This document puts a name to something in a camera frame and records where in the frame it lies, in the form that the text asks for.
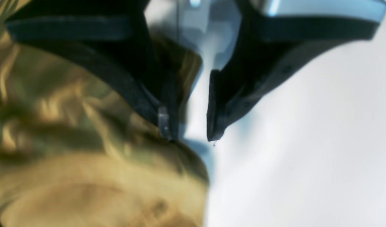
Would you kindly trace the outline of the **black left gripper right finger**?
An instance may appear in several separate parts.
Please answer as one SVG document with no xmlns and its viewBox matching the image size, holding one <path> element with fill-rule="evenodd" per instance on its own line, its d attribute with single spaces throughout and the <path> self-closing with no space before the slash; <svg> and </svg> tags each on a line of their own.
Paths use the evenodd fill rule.
<svg viewBox="0 0 386 227">
<path fill-rule="evenodd" d="M 242 19 L 234 51 L 209 78 L 207 140 L 244 117 L 273 89 L 324 52 L 371 40 L 385 0 L 236 0 Z"/>
</svg>

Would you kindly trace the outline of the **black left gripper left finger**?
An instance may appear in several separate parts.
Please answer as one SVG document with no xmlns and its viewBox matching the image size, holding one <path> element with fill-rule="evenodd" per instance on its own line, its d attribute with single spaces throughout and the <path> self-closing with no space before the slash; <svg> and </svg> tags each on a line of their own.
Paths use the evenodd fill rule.
<svg viewBox="0 0 386 227">
<path fill-rule="evenodd" d="M 17 43 L 74 62 L 106 82 L 167 141 L 178 139 L 176 71 L 155 56 L 148 0 L 32 0 L 5 26 Z"/>
</svg>

